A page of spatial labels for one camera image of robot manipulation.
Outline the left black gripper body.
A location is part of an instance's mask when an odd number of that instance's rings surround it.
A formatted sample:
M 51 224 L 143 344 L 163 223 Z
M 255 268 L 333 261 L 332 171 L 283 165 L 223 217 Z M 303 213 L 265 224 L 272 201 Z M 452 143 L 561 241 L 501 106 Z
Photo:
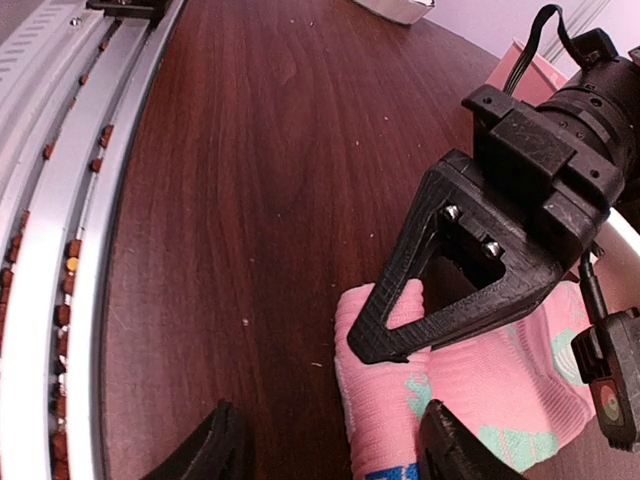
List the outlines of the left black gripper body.
M 524 212 L 527 235 L 571 268 L 625 187 L 622 96 L 569 86 L 532 107 L 483 85 L 462 104 L 485 178 Z

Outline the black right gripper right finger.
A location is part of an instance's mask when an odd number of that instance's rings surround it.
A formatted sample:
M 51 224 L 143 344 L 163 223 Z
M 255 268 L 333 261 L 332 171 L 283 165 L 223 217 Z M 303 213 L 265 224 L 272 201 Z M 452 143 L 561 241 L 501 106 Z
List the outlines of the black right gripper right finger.
M 523 480 L 495 456 L 440 400 L 431 400 L 420 422 L 418 470 L 430 480 Z

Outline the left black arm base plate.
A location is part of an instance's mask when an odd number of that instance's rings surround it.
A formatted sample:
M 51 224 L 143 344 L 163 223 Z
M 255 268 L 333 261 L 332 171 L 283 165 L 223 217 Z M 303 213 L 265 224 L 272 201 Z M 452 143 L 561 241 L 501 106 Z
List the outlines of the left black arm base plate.
M 86 8 L 100 10 L 106 16 L 159 20 L 164 17 L 172 0 L 88 0 Z

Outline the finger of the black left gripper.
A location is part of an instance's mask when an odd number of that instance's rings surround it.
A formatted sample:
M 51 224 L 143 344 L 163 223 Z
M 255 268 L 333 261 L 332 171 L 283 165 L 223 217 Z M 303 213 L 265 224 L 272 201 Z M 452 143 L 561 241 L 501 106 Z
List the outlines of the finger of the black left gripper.
M 347 342 L 365 364 L 403 363 L 523 318 L 563 275 L 521 212 L 453 150 L 425 173 Z

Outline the pink sock with teal patches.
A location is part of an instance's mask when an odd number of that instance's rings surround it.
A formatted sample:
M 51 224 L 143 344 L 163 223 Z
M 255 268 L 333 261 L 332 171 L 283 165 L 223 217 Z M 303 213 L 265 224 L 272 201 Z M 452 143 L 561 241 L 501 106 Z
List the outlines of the pink sock with teal patches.
M 344 292 L 335 313 L 335 370 L 357 479 L 418 477 L 419 425 L 439 400 L 501 461 L 523 472 L 553 457 L 594 417 L 571 348 L 588 327 L 579 287 L 560 283 L 529 316 L 488 333 L 362 363 L 347 336 L 371 293 Z

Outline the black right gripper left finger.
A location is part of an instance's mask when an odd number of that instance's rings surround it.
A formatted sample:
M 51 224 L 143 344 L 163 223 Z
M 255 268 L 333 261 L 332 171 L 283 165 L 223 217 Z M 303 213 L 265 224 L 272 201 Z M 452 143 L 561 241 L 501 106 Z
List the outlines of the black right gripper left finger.
M 145 480 L 243 479 L 247 445 L 246 422 L 231 402 L 215 409 Z

